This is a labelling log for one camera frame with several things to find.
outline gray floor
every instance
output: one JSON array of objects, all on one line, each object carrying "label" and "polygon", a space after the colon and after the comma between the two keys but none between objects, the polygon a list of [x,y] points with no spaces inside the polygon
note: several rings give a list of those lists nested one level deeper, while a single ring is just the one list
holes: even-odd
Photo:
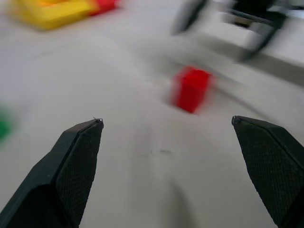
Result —
[{"label": "gray floor", "polygon": [[[20,122],[0,148],[0,209],[63,130],[96,117],[105,128],[82,228],[276,227],[231,118],[268,120],[303,141],[301,69],[288,70],[288,80],[282,70],[236,64],[238,47],[210,33],[217,14],[197,33],[171,37],[180,5],[129,0],[122,10],[47,33],[1,16],[0,96]],[[247,35],[219,28],[230,38]],[[189,64],[216,76],[199,115],[168,104],[172,78]]]}]

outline yellow object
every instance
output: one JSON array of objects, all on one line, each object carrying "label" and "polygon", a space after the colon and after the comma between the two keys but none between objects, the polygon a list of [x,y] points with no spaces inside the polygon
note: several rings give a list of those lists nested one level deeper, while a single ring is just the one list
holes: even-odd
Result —
[{"label": "yellow object", "polygon": [[11,14],[42,30],[55,29],[96,11],[92,0],[12,0]]}]

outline textured grip pad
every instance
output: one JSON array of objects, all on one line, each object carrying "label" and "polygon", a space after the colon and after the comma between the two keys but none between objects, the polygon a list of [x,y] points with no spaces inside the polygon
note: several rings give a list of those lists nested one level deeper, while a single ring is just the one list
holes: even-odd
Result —
[{"label": "textured grip pad", "polygon": [[98,125],[79,135],[63,164],[57,180],[57,193],[73,224],[80,224],[94,180],[101,131]]},{"label": "textured grip pad", "polygon": [[279,227],[296,227],[301,219],[304,189],[304,148],[284,128],[235,116],[248,174]]}]

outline red object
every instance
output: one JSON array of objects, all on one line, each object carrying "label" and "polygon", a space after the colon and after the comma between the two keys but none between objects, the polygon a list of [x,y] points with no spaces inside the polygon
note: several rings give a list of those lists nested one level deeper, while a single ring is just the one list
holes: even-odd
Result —
[{"label": "red object", "polygon": [[106,13],[108,11],[112,11],[118,8],[118,1],[119,0],[95,0],[99,10],[97,12],[91,13],[91,16],[99,15],[102,13]]},{"label": "red object", "polygon": [[206,71],[187,67],[176,77],[173,103],[190,113],[195,112],[204,101],[211,76]]}]

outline red block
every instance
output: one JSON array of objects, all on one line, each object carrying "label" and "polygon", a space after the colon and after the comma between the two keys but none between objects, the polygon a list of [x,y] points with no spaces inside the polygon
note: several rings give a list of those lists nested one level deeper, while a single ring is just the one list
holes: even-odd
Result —
[{"label": "red block", "polygon": [[91,13],[91,16],[106,13],[108,11],[112,11],[118,8],[118,1],[119,0],[94,0],[96,1],[99,10],[97,12]]},{"label": "red block", "polygon": [[173,103],[185,111],[195,112],[205,100],[211,77],[211,73],[187,67],[175,78]]}]

